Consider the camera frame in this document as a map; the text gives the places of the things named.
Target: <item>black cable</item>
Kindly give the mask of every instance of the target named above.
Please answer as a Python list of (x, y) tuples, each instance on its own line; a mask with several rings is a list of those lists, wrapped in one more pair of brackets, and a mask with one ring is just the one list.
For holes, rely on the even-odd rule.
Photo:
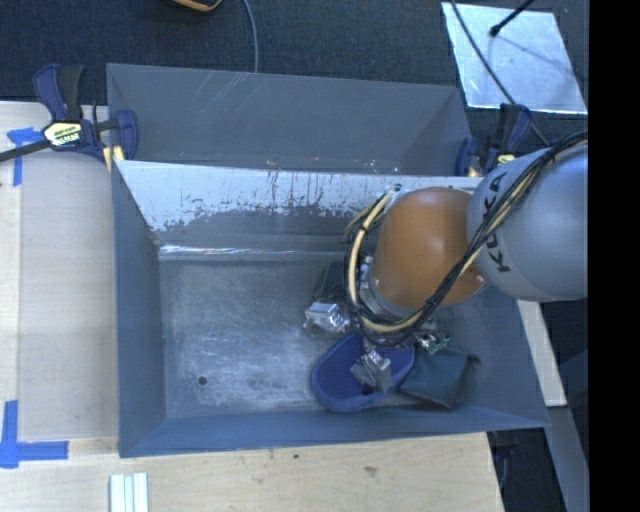
[[(496, 232), (496, 230), (504, 224), (504, 222), (522, 205), (525, 198), (529, 195), (529, 192), (536, 185), (538, 180), (542, 176), (542, 171), (547, 165), (555, 160), (555, 158), (562, 152), (580, 144), (588, 138), (588, 132), (578, 132), (561, 139), (557, 144), (549, 148), (542, 155), (537, 157), (531, 162), (524, 171), (513, 181), (513, 183), (507, 188), (505, 193), (496, 200), (491, 210), (484, 217), (480, 226), (476, 229), (474, 235), (471, 237), (471, 241), (460, 260), (453, 266), (449, 273), (442, 280), (436, 291), (431, 295), (425, 305), (422, 307), (420, 316), (418, 319), (405, 329), (399, 330), (391, 335), (375, 335), (368, 333), (362, 326), (362, 322), (358, 322), (358, 329), (361, 334), (369, 340), (373, 345), (379, 348), (393, 348), (400, 345), (409, 336), (415, 333), (416, 329), (429, 317), (433, 315), (437, 307), (447, 296), (451, 287), (456, 282), (462, 270), (465, 268), (469, 260), (481, 250), (486, 241)], [(515, 194), (519, 188), (526, 183), (526, 186), (519, 194)], [(505, 213), (504, 217), (497, 225), (495, 224), (497, 216), (501, 216)], [(361, 317), (367, 317), (369, 320), (377, 322), (381, 325), (393, 325), (392, 322), (380, 321), (375, 318), (375, 315), (367, 310), (366, 307), (355, 305), (351, 302), (349, 295), (347, 294), (347, 301), (352, 308), (352, 313), (359, 320)]]
[[(517, 105), (518, 103), (516, 102), (516, 100), (513, 98), (513, 96), (511, 96), (511, 94), (509, 94), (509, 91), (507, 91), (507, 89), (505, 88), (503, 83), (500, 81), (498, 76), (495, 74), (493, 69), (491, 69), (491, 66), (487, 62), (487, 59), (485, 59), (484, 55), (482, 55), (482, 52), (480, 51), (480, 48), (478, 47), (477, 43), (473, 39), (473, 36), (471, 35), (471, 32), (469, 31), (469, 27), (467, 27), (467, 24), (462, 19), (462, 15), (460, 14), (460, 11), (458, 10), (458, 5), (456, 4), (455, 0), (451, 0), (451, 6), (453, 7), (453, 11), (456, 14), (456, 18), (458, 18), (458, 21), (460, 22), (460, 26), (462, 27), (462, 30), (464, 30), (464, 33), (466, 34), (467, 39), (469, 39), (469, 42), (471, 43), (471, 46), (473, 46), (473, 49), (478, 54), (478, 57), (480, 58), (480, 61), (482, 62), (482, 64), (486, 68), (487, 72), (489, 73), (489, 75), (491, 75), (491, 78), (493, 78), (493, 81), (496, 83), (498, 88), (502, 91), (502, 94), (504, 94), (505, 97), (509, 100), (509, 103), (511, 103), (512, 105)], [(549, 141), (547, 141), (547, 139), (542, 134), (542, 132), (538, 129), (538, 127), (536, 126), (536, 124), (535, 124), (535, 122), (533, 120), (531, 121), (531, 129), (533, 130), (533, 133), (536, 134), (536, 136), (540, 139), (540, 141), (546, 147), (550, 146)]]
[(247, 11), (247, 16), (249, 16), (249, 21), (251, 22), (251, 34), (253, 36), (253, 72), (258, 72), (258, 63), (260, 61), (260, 54), (258, 51), (258, 31), (256, 30), (256, 22), (253, 19), (253, 12), (251, 12), (251, 6), (249, 5), (248, 0), (242, 0), (244, 7)]

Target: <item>metal part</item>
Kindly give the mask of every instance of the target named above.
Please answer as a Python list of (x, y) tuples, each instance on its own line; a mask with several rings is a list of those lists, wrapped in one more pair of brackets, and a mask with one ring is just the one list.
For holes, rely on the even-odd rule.
[(365, 384), (382, 393), (387, 393), (393, 388), (391, 360), (382, 357), (375, 350), (365, 353), (360, 358), (360, 361), (351, 367), (351, 374), (361, 384)]
[(111, 475), (109, 512), (149, 512), (147, 473)]
[[(467, 39), (451, 3), (443, 2), (449, 37), (460, 72), (467, 105), (499, 108), (506, 98)], [(562, 35), (552, 13), (529, 10), (496, 37), (489, 28), (510, 9), (458, 5), (482, 55), (507, 91), (531, 110), (586, 114)]]
[(314, 302), (304, 312), (307, 319), (304, 328), (317, 326), (327, 332), (344, 333), (350, 322), (349, 317), (343, 313), (342, 309), (339, 304)]
[(444, 333), (434, 333), (430, 332), (426, 335), (415, 335), (415, 339), (423, 349), (425, 349), (430, 354), (435, 354), (439, 352), (444, 347), (446, 347), (451, 340), (451, 336)]

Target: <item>metal rod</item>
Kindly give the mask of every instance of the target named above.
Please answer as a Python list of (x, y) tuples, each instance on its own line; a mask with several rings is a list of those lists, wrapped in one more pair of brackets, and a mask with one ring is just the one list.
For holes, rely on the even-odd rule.
[(503, 19), (500, 23), (498, 23), (497, 25), (494, 25), (493, 27), (491, 27), (491, 30), (489, 30), (489, 35), (491, 35), (491, 37), (497, 36), (498, 32), (500, 32), (507, 23), (509, 23), (516, 16), (518, 16), (518, 14), (520, 14), (522, 11), (524, 11), (533, 2), (535, 2), (535, 0), (527, 0), (520, 7), (518, 7), (515, 11), (513, 11), (511, 14), (509, 14), (509, 16), (507, 16), (505, 19)]

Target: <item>gray bin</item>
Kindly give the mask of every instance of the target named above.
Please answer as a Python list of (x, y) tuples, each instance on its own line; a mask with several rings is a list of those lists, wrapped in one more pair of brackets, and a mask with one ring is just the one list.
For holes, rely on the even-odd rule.
[[(135, 71), (125, 68), (125, 74)], [(196, 75), (195, 85), (183, 77), (188, 90), (213, 80), (185, 72)], [(151, 86), (141, 80), (140, 88)], [(154, 87), (158, 99), (162, 87)], [(402, 91), (392, 88), (389, 97)], [(141, 126), (148, 126), (146, 99), (120, 92), (111, 107), (134, 109)], [(160, 104), (171, 103), (169, 96)], [(148, 115), (159, 119), (163, 108), (157, 110)], [(455, 122), (467, 131), (464, 119)], [(191, 144), (194, 153), (208, 147), (206, 140)], [(478, 357), (454, 409), (391, 396), (380, 407), (338, 414), (320, 407), (310, 389), (314, 363), (337, 339), (307, 332), (304, 310), (325, 266), (344, 257), (340, 238), (355, 212), (394, 183), (473, 188), (477, 181), (342, 167), (270, 170), (240, 165), (247, 163), (242, 159), (221, 167), (215, 159), (200, 161), (204, 153), (202, 165), (180, 162), (176, 153), (177, 161), (163, 163), (168, 153), (152, 146), (143, 140), (141, 154), (155, 162), (118, 162), (112, 173), (121, 456), (548, 423), (517, 303), (493, 288), (447, 310), (452, 343)], [(331, 160), (330, 147), (318, 153)]]

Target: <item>blue clamp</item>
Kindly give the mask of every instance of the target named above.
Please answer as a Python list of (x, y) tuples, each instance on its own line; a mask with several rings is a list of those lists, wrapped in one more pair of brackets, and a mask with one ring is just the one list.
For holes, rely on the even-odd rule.
[(18, 401), (5, 402), (0, 441), (0, 468), (15, 469), (22, 461), (68, 459), (69, 441), (18, 442)]
[(524, 105), (500, 105), (500, 119), (495, 137), (486, 135), (480, 141), (467, 137), (462, 142), (455, 163), (456, 176), (469, 176), (471, 171), (486, 176), (498, 165), (498, 157), (516, 151), (533, 124), (531, 111)]
[(112, 119), (98, 123), (94, 106), (93, 122), (83, 119), (78, 102), (78, 84), (83, 70), (83, 66), (50, 64), (35, 74), (33, 86), (38, 100), (51, 114), (51, 123), (43, 128), (40, 140), (0, 153), (0, 162), (49, 148), (81, 153), (106, 163), (106, 146), (100, 133), (115, 129), (119, 132), (118, 144), (125, 158), (135, 156), (138, 123), (132, 110), (119, 110)]

